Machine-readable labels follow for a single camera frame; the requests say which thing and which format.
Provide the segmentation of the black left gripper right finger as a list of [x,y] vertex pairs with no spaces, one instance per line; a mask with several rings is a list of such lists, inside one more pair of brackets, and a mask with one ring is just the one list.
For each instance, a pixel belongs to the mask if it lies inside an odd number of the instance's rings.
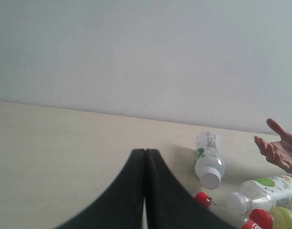
[[179,183],[157,149],[146,149],[145,206],[149,229],[232,229]]

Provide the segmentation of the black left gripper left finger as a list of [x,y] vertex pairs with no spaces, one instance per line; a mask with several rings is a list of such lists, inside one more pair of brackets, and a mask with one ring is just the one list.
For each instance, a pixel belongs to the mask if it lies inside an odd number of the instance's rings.
[[131,151],[125,165],[108,188],[82,212],[59,229],[141,229],[145,150]]

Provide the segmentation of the person's open hand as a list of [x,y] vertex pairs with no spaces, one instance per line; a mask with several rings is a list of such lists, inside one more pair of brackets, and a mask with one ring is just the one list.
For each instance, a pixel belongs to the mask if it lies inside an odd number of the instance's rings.
[[269,163],[292,174],[292,133],[285,130],[278,122],[271,118],[268,118],[266,123],[272,131],[279,135],[280,140],[267,142],[263,138],[255,136],[254,142],[260,154],[263,155]]

